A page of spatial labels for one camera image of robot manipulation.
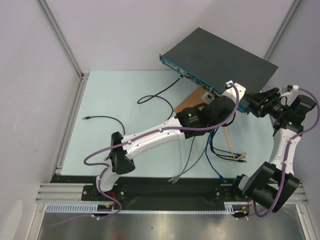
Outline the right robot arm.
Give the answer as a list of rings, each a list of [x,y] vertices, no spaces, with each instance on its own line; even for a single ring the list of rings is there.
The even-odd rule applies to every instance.
[[[309,91],[298,95],[291,104],[287,100],[300,88],[289,85],[285,93],[278,88],[266,92],[245,94],[249,109],[257,118],[266,115],[274,119],[273,149],[268,162],[264,162],[252,176],[238,175],[229,191],[238,202],[246,200],[276,213],[298,188],[300,181],[294,176],[295,150],[303,134],[302,123],[313,109],[319,109],[316,97]]]

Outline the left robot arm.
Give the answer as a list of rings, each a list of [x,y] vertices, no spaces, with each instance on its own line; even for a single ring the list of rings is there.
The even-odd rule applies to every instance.
[[[113,133],[107,148],[109,162],[97,176],[92,194],[99,200],[107,199],[119,177],[135,170],[134,158],[172,141],[205,135],[225,124],[238,105],[238,98],[223,95],[207,105],[187,107],[164,123],[140,133]]]

